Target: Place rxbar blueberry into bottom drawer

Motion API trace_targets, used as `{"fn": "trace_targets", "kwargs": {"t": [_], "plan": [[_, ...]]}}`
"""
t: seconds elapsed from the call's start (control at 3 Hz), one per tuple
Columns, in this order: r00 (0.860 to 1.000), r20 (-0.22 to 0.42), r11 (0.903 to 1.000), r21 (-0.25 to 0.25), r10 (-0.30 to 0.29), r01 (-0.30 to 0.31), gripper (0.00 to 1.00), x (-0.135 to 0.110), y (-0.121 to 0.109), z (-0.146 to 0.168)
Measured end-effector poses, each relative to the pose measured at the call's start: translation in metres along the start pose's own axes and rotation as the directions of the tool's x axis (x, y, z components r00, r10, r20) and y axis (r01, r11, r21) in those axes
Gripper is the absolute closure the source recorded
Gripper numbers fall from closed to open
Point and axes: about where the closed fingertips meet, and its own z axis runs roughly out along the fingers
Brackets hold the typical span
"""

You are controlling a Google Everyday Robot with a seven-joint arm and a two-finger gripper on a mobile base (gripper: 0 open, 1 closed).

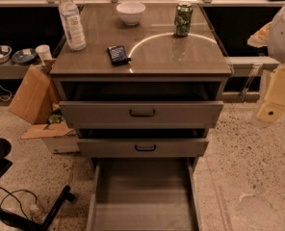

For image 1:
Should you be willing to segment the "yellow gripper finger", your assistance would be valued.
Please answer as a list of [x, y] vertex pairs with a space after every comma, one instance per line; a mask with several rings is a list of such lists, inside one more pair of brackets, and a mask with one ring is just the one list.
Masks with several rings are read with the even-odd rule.
[[270, 75], [263, 102], [256, 113], [261, 122], [274, 123], [285, 113], [285, 64], [280, 64]]
[[247, 44], [256, 48], [261, 48], [268, 45], [269, 31], [271, 23], [265, 24], [257, 32], [249, 37]]

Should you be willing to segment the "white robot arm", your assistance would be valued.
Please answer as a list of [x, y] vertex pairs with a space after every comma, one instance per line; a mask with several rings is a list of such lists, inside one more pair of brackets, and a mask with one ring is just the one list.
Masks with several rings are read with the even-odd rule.
[[279, 62], [255, 115], [261, 122], [274, 123], [285, 113], [285, 5], [271, 22], [249, 37], [247, 44], [256, 48], [266, 46], [269, 56]]

